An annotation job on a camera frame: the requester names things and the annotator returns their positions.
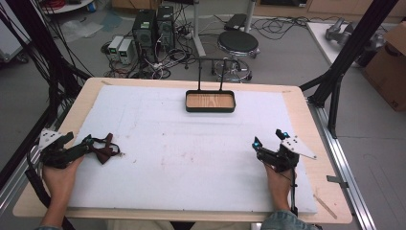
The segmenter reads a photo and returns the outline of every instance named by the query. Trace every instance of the round stool seat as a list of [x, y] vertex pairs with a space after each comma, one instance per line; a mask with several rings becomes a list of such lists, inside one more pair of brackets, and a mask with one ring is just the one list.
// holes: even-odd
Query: round stool seat
[[233, 55], [246, 56], [258, 48], [258, 41], [252, 35], [241, 31], [223, 32], [218, 37], [220, 49]]

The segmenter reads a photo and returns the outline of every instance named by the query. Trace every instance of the black cable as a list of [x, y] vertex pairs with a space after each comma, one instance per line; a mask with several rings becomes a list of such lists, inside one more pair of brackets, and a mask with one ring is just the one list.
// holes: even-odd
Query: black cable
[[296, 184], [296, 175], [295, 175], [295, 168], [293, 167], [291, 169], [292, 171], [292, 180], [291, 180], [291, 190], [290, 190], [290, 211], [296, 215], [296, 217], [298, 216], [298, 208], [296, 207], [296, 203], [295, 203], [295, 189], [298, 186]]
[[218, 20], [220, 20], [222, 23], [226, 24], [226, 21], [223, 21], [223, 19], [221, 19], [220, 17], [218, 17], [217, 15], [214, 15], [215, 18], [217, 18]]
[[338, 18], [337, 16], [331, 16], [328, 18], [306, 18], [306, 17], [275, 17], [275, 18], [263, 18], [252, 23], [251, 28], [257, 30], [260, 35], [271, 39], [279, 40], [284, 37], [284, 35], [293, 27], [300, 27], [308, 30], [306, 23], [317, 21], [326, 21], [331, 18]]
[[[35, 7], [37, 7], [37, 9], [39, 11], [41, 11], [40, 6], [38, 4], [36, 4], [36, 2], [33, 2], [33, 1], [31, 1], [31, 2], [33, 3], [33, 5]], [[55, 13], [54, 9], [51, 9], [50, 11], [49, 11], [49, 9], [46, 9], [46, 11], [47, 11], [47, 13]], [[63, 46], [65, 47], [65, 49], [66, 49], [66, 51], [68, 53], [69, 58], [71, 59], [72, 65], [75, 68], [77, 68], [77, 65], [76, 65], [76, 63], [75, 63], [75, 61], [73, 59], [73, 57], [75, 57], [75, 59], [90, 74], [90, 76], [94, 77], [94, 75], [90, 72], [90, 70], [86, 68], [86, 66], [81, 62], [81, 60], [76, 56], [76, 54], [68, 46], [68, 44], [66, 42], [66, 39], [65, 39], [65, 37], [63, 35], [63, 32], [62, 32], [62, 30], [60, 28], [59, 22], [57, 21], [57, 18], [55, 20], [52, 20], [51, 23], [49, 23], [47, 18], [44, 18], [43, 16], [42, 16], [42, 20], [48, 25], [48, 27], [46, 27], [48, 32], [50, 32], [49, 28], [51, 28], [56, 33], [56, 36], [61, 40]], [[79, 76], [78, 75], [76, 75], [76, 81], [79, 81]]]
[[[182, 58], [177, 58], [175, 55], [177, 54], [184, 54], [184, 56]], [[185, 62], [187, 59], [189, 59], [191, 57], [191, 53], [185, 52], [184, 50], [179, 50], [179, 49], [173, 49], [170, 50], [168, 52], [168, 57], [170, 57], [170, 59], [177, 61], [177, 62]]]
[[110, 52], [108, 51], [108, 46], [110, 45], [111, 41], [107, 41], [105, 42], [102, 46], [101, 46], [101, 52], [105, 55], [109, 55]]

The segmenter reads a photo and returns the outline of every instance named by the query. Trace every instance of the human hand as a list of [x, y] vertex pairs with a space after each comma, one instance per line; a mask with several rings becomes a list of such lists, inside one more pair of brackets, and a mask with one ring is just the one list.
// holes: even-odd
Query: human hand
[[51, 195], [51, 204], [41, 225], [60, 227], [75, 185], [78, 166], [83, 156], [72, 162], [66, 169], [56, 169], [44, 166], [42, 177]]
[[290, 210], [287, 196], [291, 188], [292, 171], [275, 172], [271, 166], [266, 164], [264, 166], [268, 177], [268, 189], [271, 193], [275, 210]]

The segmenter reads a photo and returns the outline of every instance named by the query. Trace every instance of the gray floor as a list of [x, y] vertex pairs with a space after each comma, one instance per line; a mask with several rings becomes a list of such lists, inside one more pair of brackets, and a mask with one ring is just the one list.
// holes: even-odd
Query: gray floor
[[[59, 19], [106, 22], [111, 12], [66, 13]], [[203, 25], [215, 18], [201, 19]], [[100, 47], [113, 35], [129, 32], [132, 20], [123, 20], [116, 27], [110, 20], [109, 31], [99, 31], [91, 38], [81, 38], [69, 43], [70, 48], [95, 75], [108, 71], [107, 59]], [[220, 23], [210, 28], [221, 28]], [[254, 71], [248, 83], [301, 85], [328, 69], [328, 63], [319, 50], [310, 32], [303, 28], [292, 28], [282, 39], [269, 40], [252, 31], [259, 40], [260, 55], [247, 58]], [[209, 57], [223, 54], [214, 47], [215, 37], [203, 36], [202, 42]], [[196, 65], [189, 70], [176, 66], [167, 81], [195, 81]], [[406, 113], [394, 112], [362, 76], [362, 69], [351, 68], [344, 77], [337, 119], [337, 134], [349, 160], [352, 172], [371, 212], [377, 229], [402, 229], [406, 225]], [[209, 63], [203, 68], [205, 81], [215, 81], [210, 75]], [[34, 65], [10, 63], [0, 69], [0, 168], [3, 168], [24, 137], [47, 106], [47, 84]], [[311, 95], [313, 89], [304, 92]], [[11, 209], [0, 217], [0, 229], [34, 228], [39, 219], [16, 218]], [[75, 219], [77, 229], [105, 229], [102, 220]], [[324, 229], [358, 229], [356, 221], [349, 225], [325, 224]]]

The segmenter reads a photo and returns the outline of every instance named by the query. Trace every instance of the black frame pole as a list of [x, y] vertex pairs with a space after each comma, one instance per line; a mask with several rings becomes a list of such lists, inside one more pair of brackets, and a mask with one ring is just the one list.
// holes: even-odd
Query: black frame pole
[[76, 97], [81, 87], [74, 75], [83, 80], [91, 76], [72, 67], [64, 59], [31, 0], [6, 0], [6, 2], [30, 36], [36, 50], [47, 60], [49, 68], [57, 71], [57, 73], [51, 73], [50, 81], [56, 85], [61, 84], [67, 96]]
[[17, 166], [21, 163], [21, 161], [26, 156], [27, 152], [31, 150], [33, 147], [33, 143], [38, 138], [41, 130], [47, 125], [48, 117], [49, 117], [50, 107], [48, 106], [42, 116], [38, 119], [34, 127], [28, 133], [24, 141], [12, 155], [10, 160], [4, 166], [4, 168], [0, 172], [0, 191], [3, 190], [4, 186], [10, 179], [10, 176], [14, 173]]
[[337, 138], [335, 128], [341, 81], [397, 1], [373, 0], [330, 68], [322, 76], [300, 86], [302, 91], [306, 91], [319, 84], [316, 92], [308, 98], [308, 102], [315, 104], [317, 107], [324, 107], [326, 99], [331, 95], [328, 130], [334, 138]]

